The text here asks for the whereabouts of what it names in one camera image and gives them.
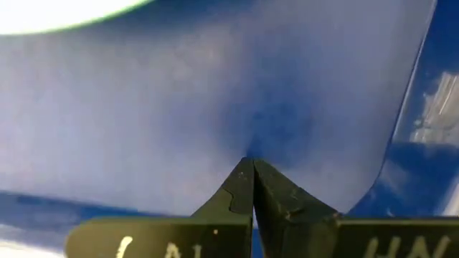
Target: white lettering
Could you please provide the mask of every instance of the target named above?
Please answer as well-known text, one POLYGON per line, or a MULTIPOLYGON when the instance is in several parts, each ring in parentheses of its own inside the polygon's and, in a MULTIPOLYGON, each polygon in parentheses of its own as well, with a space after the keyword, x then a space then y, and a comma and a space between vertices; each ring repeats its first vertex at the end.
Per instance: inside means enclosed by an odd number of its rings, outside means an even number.
POLYGON ((442 237, 435 248, 433 255, 430 256, 425 243, 425 238, 423 236, 418 236, 416 237, 415 243, 413 244, 411 252, 408 254, 407 258, 442 258, 450 242, 451 240, 449 237, 442 237))
MULTIPOLYGON (((373 237, 366 247, 364 258, 396 258, 401 242, 402 239, 399 236, 392 237, 387 254, 381 255, 377 254, 379 240, 377 237, 373 237)), ((451 240, 447 236, 443 236, 431 256, 427 249, 425 238, 418 236, 406 258, 442 258, 450 242, 451 240)))
POLYGON ((373 237, 370 240, 368 246, 366 247, 364 258, 396 258, 402 239, 398 236, 392 237, 389 245, 389 250, 387 251, 386 255, 380 255, 376 253, 378 250, 378 242, 379 241, 377 237, 373 237))
POLYGON ((125 236, 120 242, 120 246, 118 247, 118 252, 116 253, 116 258, 123 258, 128 245, 133 241, 131 236, 125 236))
POLYGON ((194 249, 194 258, 201 258, 202 246, 197 244, 193 247, 193 249, 194 249))
POLYGON ((181 254, 179 248, 174 243, 168 243, 166 248, 166 255, 164 258, 180 258, 181 254))

